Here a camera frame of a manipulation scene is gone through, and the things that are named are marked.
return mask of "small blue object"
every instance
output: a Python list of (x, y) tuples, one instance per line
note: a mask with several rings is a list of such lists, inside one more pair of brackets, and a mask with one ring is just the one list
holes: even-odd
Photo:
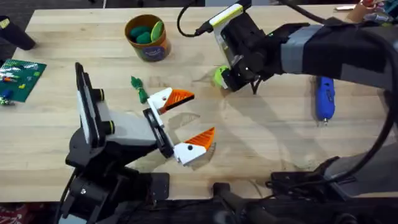
[(336, 107), (333, 79), (325, 77), (317, 78), (315, 101), (318, 120), (327, 124), (328, 120), (333, 117)]
[(4, 90), (4, 91), (1, 93), (1, 95), (0, 95), (0, 97), (3, 98), (3, 99), (5, 99), (5, 100), (10, 100), (10, 99), (11, 99), (11, 96), (12, 96), (12, 90)]

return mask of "cup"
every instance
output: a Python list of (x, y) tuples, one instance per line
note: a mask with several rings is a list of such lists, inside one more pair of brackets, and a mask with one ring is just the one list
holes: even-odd
[(163, 60), (170, 53), (170, 42), (166, 38), (166, 29), (164, 23), (160, 37), (156, 41), (149, 44), (135, 43), (134, 40), (130, 38), (130, 31), (138, 26), (147, 26), (153, 28), (153, 26), (159, 21), (162, 21), (159, 17), (146, 14), (131, 19), (124, 28), (124, 35), (138, 56), (148, 62)]

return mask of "green circuit board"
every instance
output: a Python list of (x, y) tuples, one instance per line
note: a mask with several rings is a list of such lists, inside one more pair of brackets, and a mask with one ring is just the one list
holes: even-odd
[[(42, 63), (7, 59), (0, 68), (0, 94), (4, 90), (11, 90), (11, 101), (25, 102), (45, 68), (46, 65)], [(6, 82), (3, 77), (13, 82)]]

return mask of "green egg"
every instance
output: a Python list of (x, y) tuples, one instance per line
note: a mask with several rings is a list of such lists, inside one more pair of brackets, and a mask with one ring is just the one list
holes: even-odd
[(150, 32), (151, 29), (150, 27), (147, 26), (137, 26), (133, 29), (130, 30), (130, 37), (132, 40), (135, 40), (139, 35), (145, 33), (145, 32)]
[(150, 33), (149, 32), (145, 32), (145, 33), (139, 35), (136, 38), (136, 43), (137, 44), (149, 44), (151, 42), (152, 41), (150, 40)]
[(160, 36), (162, 35), (162, 28), (163, 28), (162, 21), (158, 21), (154, 25), (154, 28), (152, 28), (152, 32), (150, 33), (150, 39), (152, 42), (155, 42), (157, 39), (160, 38)]

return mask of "red fabric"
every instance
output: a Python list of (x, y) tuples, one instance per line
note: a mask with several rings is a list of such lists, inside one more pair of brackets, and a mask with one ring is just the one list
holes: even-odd
[(42, 203), (24, 203), (0, 206), (0, 224), (28, 224), (33, 216), (31, 211), (43, 209)]

